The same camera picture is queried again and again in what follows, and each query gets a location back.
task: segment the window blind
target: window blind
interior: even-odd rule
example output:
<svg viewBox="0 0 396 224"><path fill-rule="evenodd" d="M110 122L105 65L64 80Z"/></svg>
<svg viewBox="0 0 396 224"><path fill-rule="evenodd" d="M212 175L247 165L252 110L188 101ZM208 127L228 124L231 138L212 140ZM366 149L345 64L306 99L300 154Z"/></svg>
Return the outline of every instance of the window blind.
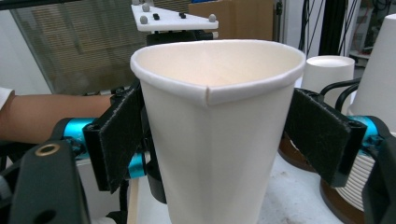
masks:
<svg viewBox="0 0 396 224"><path fill-rule="evenodd" d="M188 12L186 0L155 7ZM82 0L11 10L52 93L84 94L129 86L132 54L146 46L131 1Z"/></svg>

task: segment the paper cup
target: paper cup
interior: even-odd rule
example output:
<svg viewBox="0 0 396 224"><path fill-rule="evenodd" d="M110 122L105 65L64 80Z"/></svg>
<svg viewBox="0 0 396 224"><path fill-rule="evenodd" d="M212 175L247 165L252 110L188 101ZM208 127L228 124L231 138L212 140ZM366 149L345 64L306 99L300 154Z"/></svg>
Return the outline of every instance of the paper cup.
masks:
<svg viewBox="0 0 396 224"><path fill-rule="evenodd" d="M340 81L353 79L355 61L343 56L318 56L306 60L302 89L321 92L326 86ZM332 107L335 106L338 96L346 89L337 88L326 93L324 102ZM347 113L350 105L350 97L346 98L342 113Z"/></svg>
<svg viewBox="0 0 396 224"><path fill-rule="evenodd" d="M396 14L385 17L349 115L372 115L396 132Z"/></svg>
<svg viewBox="0 0 396 224"><path fill-rule="evenodd" d="M304 55L260 40L138 50L173 224L255 224Z"/></svg>

